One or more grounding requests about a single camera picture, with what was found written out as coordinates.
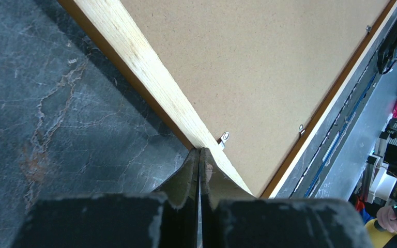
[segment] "gray floor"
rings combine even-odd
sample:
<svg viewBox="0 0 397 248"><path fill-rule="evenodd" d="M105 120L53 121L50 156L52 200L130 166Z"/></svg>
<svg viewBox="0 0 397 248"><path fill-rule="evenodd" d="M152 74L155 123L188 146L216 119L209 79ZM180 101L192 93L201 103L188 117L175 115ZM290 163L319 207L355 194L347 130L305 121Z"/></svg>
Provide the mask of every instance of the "gray floor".
<svg viewBox="0 0 397 248"><path fill-rule="evenodd" d="M0 247L39 197L150 192L186 154L56 1L0 0Z"/></svg>

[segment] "white paint mark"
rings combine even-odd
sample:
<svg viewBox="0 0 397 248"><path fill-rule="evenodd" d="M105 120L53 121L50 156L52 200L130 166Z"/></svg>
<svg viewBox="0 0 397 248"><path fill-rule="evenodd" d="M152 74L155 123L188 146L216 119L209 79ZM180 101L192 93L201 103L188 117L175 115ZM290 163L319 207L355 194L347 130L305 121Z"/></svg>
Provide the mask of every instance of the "white paint mark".
<svg viewBox="0 0 397 248"><path fill-rule="evenodd" d="M78 59L76 59L76 58L68 59L68 65L72 65L72 64L76 63L77 60L78 60Z"/></svg>

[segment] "metal clip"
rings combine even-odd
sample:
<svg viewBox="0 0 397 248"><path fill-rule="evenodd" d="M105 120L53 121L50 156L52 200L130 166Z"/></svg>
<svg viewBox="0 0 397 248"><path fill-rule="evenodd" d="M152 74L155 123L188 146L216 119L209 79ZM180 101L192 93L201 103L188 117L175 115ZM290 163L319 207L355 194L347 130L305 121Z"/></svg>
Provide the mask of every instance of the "metal clip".
<svg viewBox="0 0 397 248"><path fill-rule="evenodd" d="M299 134L300 134L300 136L302 137L302 135L305 133L305 129L303 128L303 125L301 124L300 126L299 126Z"/></svg>
<svg viewBox="0 0 397 248"><path fill-rule="evenodd" d="M226 147L226 141L229 139L229 132L223 133L223 135L220 137L218 145L221 146L221 149L224 149Z"/></svg>

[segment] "person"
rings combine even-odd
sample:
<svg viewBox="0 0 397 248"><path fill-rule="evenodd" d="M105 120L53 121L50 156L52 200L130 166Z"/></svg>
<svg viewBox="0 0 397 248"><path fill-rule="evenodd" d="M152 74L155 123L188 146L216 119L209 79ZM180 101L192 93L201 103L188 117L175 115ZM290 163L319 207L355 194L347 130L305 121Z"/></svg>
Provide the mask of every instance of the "person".
<svg viewBox="0 0 397 248"><path fill-rule="evenodd" d="M376 214L378 223L388 232L397 232L397 220L392 206L384 206L380 208Z"/></svg>

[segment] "white object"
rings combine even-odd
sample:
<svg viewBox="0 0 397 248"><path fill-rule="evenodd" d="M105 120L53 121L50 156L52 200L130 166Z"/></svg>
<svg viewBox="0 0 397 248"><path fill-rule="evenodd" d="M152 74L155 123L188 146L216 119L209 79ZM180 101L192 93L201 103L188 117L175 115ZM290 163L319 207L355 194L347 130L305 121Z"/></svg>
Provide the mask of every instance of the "white object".
<svg viewBox="0 0 397 248"><path fill-rule="evenodd" d="M368 203L373 203L376 197L383 200L389 199L393 187L395 187L396 178L387 175L387 166L388 164L383 163L378 171L376 171L375 179L369 188Z"/></svg>

